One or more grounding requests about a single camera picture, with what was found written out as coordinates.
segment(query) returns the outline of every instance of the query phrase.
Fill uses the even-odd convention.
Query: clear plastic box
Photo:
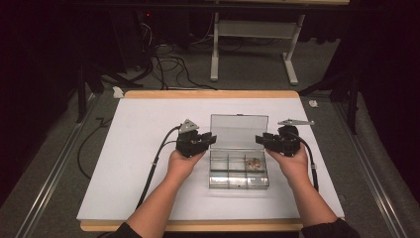
[[[211,115],[210,188],[267,189],[263,145],[256,135],[266,132],[268,116]]]

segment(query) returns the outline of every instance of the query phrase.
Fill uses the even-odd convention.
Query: forearm
[[[144,238],[161,237],[180,186],[181,182],[165,178],[127,223]]]
[[[309,178],[290,181],[300,219],[304,227],[337,220],[336,214],[312,186]]]

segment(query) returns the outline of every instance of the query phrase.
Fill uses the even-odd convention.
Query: gray carpet
[[[229,50],[236,47],[235,42],[222,45],[221,48],[225,51],[222,51],[220,55],[218,82],[209,80],[210,49],[191,48],[185,51],[167,47],[159,49],[159,53],[162,56],[163,68],[170,69],[175,66],[174,62],[163,61],[164,53],[171,52],[172,55],[185,60],[191,80],[218,89],[300,90],[321,80],[337,46],[337,43],[324,45],[317,45],[314,42],[298,43],[292,61],[300,83],[298,86],[290,86],[280,57],[281,49],[286,49],[288,42],[256,45],[264,43],[266,41],[252,40],[234,52],[229,52]],[[164,72],[164,80],[169,87],[180,86],[175,79],[179,71],[180,67],[176,67]],[[136,73],[133,71],[126,76],[134,75]],[[179,76],[178,80],[182,85],[192,85],[186,80],[185,72]],[[143,79],[142,83],[147,89],[160,89],[160,82],[152,75]],[[91,99],[91,102],[95,103],[90,104],[91,113],[81,128],[72,150],[68,152],[68,163],[65,164],[63,173],[53,188],[51,198],[41,210],[39,219],[34,221],[33,230],[29,231],[27,237],[97,237],[99,235],[99,233],[81,231],[80,223],[75,218],[89,184],[89,180],[79,171],[76,158],[78,148],[84,139],[98,127],[99,120],[96,118],[107,120],[113,117],[118,99],[114,99],[112,94],[111,85],[106,85],[106,90],[102,95],[96,95]],[[360,98],[359,101],[356,139],[363,145],[364,152],[369,157],[370,164],[385,194],[393,204],[392,207],[406,236],[396,236],[383,216],[383,210],[378,205],[377,197],[374,196],[361,163],[360,153],[354,146],[355,137],[349,135],[343,118],[337,110],[342,105],[330,103],[328,91],[316,92],[301,99],[308,118],[316,122],[312,128],[341,199],[346,220],[361,233],[362,237],[418,237],[420,226],[415,222],[420,220],[418,203],[411,196],[377,138],[363,99]],[[308,104],[310,99],[316,99],[319,107],[310,107]],[[1,207],[0,237],[16,236],[53,169],[66,140],[73,129],[80,126],[75,123],[77,119],[76,95],[68,105],[68,110],[52,125],[43,146]],[[84,144],[80,154],[81,164],[90,175],[93,173],[106,134],[107,128],[99,129]]]

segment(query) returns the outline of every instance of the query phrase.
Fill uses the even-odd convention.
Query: person's left hand
[[[169,156],[167,165],[166,179],[182,184],[191,175],[194,166],[206,154],[202,152],[190,158],[185,158],[177,150],[174,150]]]

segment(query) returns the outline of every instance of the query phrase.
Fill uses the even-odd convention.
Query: hand
[[[166,179],[177,182],[181,185],[191,175],[194,166],[204,156],[202,152],[190,158],[185,158],[177,150],[174,150],[169,156]]]
[[[306,155],[305,146],[300,143],[300,149],[293,157],[287,157],[280,153],[265,149],[278,163],[281,171],[287,177],[289,184],[297,182],[307,182],[308,175],[308,156]]]

